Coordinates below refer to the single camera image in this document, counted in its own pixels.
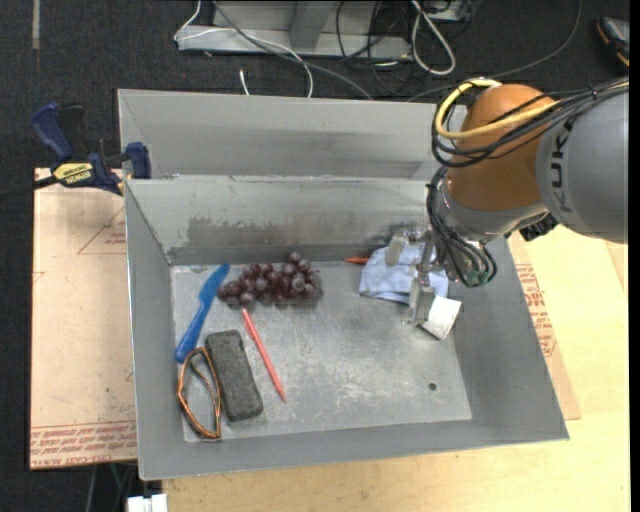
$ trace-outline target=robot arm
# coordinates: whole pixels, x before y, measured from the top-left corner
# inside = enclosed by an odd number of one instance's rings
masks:
[[[434,119],[434,154],[443,167],[427,200],[436,265],[450,279],[490,281],[495,265],[485,244],[540,222],[626,242],[628,80],[558,100],[519,84],[465,84]],[[460,131],[449,132],[447,110],[474,86],[488,88]]]

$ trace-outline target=dark floor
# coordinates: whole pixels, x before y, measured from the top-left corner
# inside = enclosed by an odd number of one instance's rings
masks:
[[[406,8],[408,2],[398,2]],[[39,49],[34,49],[34,4],[39,4]],[[528,82],[545,91],[586,87],[619,77],[621,68],[599,40],[601,16],[629,20],[629,0],[484,0],[468,24],[443,28],[458,61],[446,78],[422,72],[398,96],[402,82],[390,73],[376,81],[369,66],[311,59],[357,82],[375,99],[403,101],[464,78],[495,75],[562,51],[502,80]],[[37,139],[30,116],[44,103],[80,102],[88,138],[102,140],[107,153],[118,149],[118,88],[199,90],[242,94],[238,70],[251,77],[253,94],[301,96],[304,71],[272,56],[212,56],[180,53],[176,29],[195,2],[83,0],[3,0],[0,7],[0,192],[26,185],[31,170],[52,163]],[[578,23],[564,45],[576,15]],[[430,38],[425,54],[445,62]],[[315,96],[359,97],[350,85],[314,72]],[[437,95],[418,101],[437,101]],[[134,466],[102,465],[68,471],[30,472],[29,353],[32,253],[32,199],[0,202],[0,510],[119,510],[122,494],[150,492],[134,478]]]

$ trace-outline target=blue plastic handle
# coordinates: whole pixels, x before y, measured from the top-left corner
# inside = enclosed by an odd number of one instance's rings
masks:
[[[59,161],[64,161],[73,156],[73,148],[58,124],[57,110],[55,102],[45,105],[31,116],[31,124],[40,140],[56,152]]]
[[[207,282],[200,290],[200,294],[198,298],[200,300],[200,308],[198,312],[193,317],[191,321],[191,325],[187,329],[187,332],[184,333],[180,343],[176,347],[175,357],[176,361],[179,363],[184,363],[184,360],[189,355],[196,345],[198,344],[198,339],[200,338],[200,331],[202,331],[202,326],[204,325],[204,321],[209,314],[209,308],[211,308],[211,303],[216,296],[216,292],[218,291],[218,287],[222,284],[225,277],[229,273],[230,265],[225,263],[224,265],[220,265],[218,269],[209,276]]]

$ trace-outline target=crumpled cloth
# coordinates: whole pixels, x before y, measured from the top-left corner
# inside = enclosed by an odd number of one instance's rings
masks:
[[[423,247],[424,244],[405,245],[400,253],[398,263],[391,267],[385,262],[388,247],[374,251],[362,269],[360,294],[408,305],[411,282],[418,273],[415,266],[420,261]],[[429,282],[435,289],[436,295],[447,297],[449,280],[444,270],[429,272]]]

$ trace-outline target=bin floor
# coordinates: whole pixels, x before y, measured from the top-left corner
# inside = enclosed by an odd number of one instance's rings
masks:
[[[242,267],[232,267],[227,280],[237,277]],[[198,309],[202,284],[215,268],[171,269],[176,344]],[[200,344],[212,332],[240,331],[264,403],[264,412],[250,420],[229,423],[223,412],[223,438],[471,419],[455,333],[437,340],[403,323],[407,306],[361,296],[358,265],[320,262],[314,268],[323,290],[317,301],[286,307],[257,303],[251,309],[286,402],[245,331],[240,311],[214,300]],[[209,395],[197,379],[192,384],[191,408],[206,417]],[[186,421],[183,427],[186,441],[200,441]]]

